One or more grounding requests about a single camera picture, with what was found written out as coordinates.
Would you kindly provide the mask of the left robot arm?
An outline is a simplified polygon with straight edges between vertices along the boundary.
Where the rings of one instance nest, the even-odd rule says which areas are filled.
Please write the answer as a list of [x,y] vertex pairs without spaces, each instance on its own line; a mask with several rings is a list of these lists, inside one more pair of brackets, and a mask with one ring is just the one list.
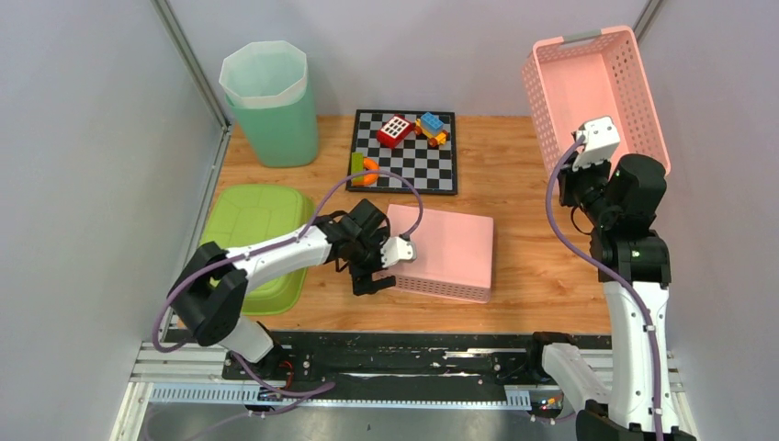
[[294,232],[243,247],[201,245],[171,288],[167,304],[195,343],[220,345],[246,360],[259,379],[273,378],[281,355],[267,329],[242,312],[245,297],[265,283],[335,262],[348,270],[356,296],[395,285],[377,274],[415,251],[407,236],[393,236],[388,216],[363,199],[350,211],[316,216]]

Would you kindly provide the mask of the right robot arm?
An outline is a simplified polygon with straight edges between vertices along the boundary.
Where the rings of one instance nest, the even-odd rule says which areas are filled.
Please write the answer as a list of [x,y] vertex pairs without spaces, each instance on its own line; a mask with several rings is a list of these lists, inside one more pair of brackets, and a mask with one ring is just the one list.
[[692,440],[668,372],[670,252],[651,227],[666,169],[636,153],[583,168],[574,165],[579,157],[565,152],[548,165],[545,212],[562,244],[597,270],[612,329],[612,382],[605,385],[560,336],[525,357],[526,375],[559,385],[579,440]]

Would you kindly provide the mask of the pink perforated plastic basket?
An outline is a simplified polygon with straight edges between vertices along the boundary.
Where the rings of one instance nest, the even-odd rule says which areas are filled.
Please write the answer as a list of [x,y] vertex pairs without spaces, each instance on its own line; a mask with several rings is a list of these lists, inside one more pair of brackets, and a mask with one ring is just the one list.
[[423,210],[412,234],[417,257],[380,273],[396,277],[395,288],[451,300],[487,303],[491,299],[494,219]]

